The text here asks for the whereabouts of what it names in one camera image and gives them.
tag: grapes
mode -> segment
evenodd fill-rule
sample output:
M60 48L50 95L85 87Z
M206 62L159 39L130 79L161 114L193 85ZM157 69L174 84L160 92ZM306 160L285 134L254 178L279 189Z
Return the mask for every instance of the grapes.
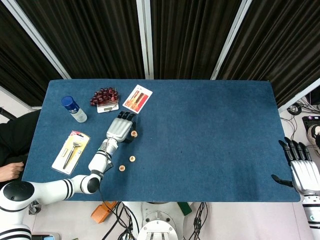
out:
M101 103L104 100L116 101L118 98L118 92L115 88L100 88L100 90L94 92L94 96L90 99L90 105L96 106L98 103Z

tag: blue tablecloth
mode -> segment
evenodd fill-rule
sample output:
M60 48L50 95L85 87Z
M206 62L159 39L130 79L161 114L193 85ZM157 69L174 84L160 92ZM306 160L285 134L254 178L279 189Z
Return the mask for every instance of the blue tablecloth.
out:
M23 180L49 182L89 174L88 164L123 102L139 84L152 96L135 117L138 138L122 143L114 167L102 180L109 201L296 202L278 140L283 139L271 84L249 80L72 79L49 83ZM116 87L120 109L97 113L89 99L101 87ZM78 123L61 106L73 96L88 120ZM70 177L51 168L72 130L91 137ZM129 162L129 156L136 161ZM119 166L125 165L124 172ZM98 193L71 200L98 201Z

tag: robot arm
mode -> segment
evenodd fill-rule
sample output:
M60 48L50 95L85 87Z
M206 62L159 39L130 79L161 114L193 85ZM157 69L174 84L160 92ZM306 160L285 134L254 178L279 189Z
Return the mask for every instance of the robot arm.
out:
M90 175L77 175L71 179L37 183L13 181L0 190L0 240L31 240L30 229L22 224L30 203L37 201L47 205L71 198L75 193L93 194L110 168L111 158L118 143L131 142L126 139L131 128L136 127L132 118L135 114L123 111L113 120L98 151L88 168Z
M307 217L313 238L320 240L320 174L312 161L308 148L301 142L284 138L279 141L291 168L292 181L282 180L275 175L272 178L279 184L293 187L304 196L303 209Z

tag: person's hand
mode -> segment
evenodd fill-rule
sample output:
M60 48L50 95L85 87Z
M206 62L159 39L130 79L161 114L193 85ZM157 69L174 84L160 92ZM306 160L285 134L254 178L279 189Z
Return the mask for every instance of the person's hand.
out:
M14 162L0 167L0 182L9 181L19 178L20 173L24 170L23 162Z

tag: black curtain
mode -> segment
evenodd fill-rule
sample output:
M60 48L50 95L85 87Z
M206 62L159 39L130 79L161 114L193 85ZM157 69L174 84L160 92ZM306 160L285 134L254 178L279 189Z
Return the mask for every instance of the black curtain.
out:
M270 81L279 106L320 78L320 2L253 0L218 79Z
M210 79L241 0L151 0L155 79Z
M18 3L72 78L145 78L136 0Z
M2 2L0 29L0 85L30 106L42 105L49 81L61 76Z

